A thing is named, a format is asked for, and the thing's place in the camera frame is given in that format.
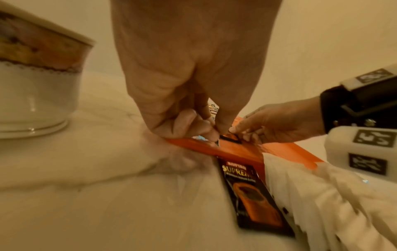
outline bowl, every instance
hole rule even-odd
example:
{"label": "bowl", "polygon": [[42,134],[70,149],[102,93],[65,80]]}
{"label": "bowl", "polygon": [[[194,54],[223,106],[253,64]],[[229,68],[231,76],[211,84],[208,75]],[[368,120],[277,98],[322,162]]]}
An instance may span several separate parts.
{"label": "bowl", "polygon": [[93,45],[0,1],[0,139],[44,135],[67,125]]}

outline beige wall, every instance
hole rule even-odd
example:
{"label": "beige wall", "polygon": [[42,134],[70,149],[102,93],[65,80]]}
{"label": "beige wall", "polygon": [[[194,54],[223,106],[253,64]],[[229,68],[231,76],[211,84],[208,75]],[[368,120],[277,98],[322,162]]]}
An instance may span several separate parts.
{"label": "beige wall", "polygon": [[[108,0],[6,0],[95,39],[87,68],[121,75]],[[397,62],[397,1],[285,0],[266,67],[241,115],[266,103],[318,95],[339,81]]]}

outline white marble surface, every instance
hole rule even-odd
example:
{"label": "white marble surface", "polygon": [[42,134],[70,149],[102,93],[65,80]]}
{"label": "white marble surface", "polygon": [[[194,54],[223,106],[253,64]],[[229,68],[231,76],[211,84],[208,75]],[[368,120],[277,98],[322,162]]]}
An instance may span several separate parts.
{"label": "white marble surface", "polygon": [[148,133],[123,78],[86,72],[70,125],[0,160],[0,250],[305,250],[240,230],[213,160]]}

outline cup base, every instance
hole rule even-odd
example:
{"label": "cup base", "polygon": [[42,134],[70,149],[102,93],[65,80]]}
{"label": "cup base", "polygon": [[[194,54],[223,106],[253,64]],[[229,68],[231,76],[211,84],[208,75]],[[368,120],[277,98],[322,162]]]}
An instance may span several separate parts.
{"label": "cup base", "polygon": [[19,131],[0,131],[0,139],[19,139],[46,135],[61,130],[62,128],[67,126],[67,124],[68,121],[64,120],[60,123],[44,128],[30,128]]}

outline metal screw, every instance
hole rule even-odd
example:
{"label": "metal screw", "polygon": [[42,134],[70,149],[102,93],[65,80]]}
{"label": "metal screw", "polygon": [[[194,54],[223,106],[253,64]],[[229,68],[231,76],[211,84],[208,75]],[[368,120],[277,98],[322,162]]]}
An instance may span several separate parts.
{"label": "metal screw", "polygon": [[366,119],[364,125],[366,127],[374,127],[376,125],[376,121],[372,119]]}

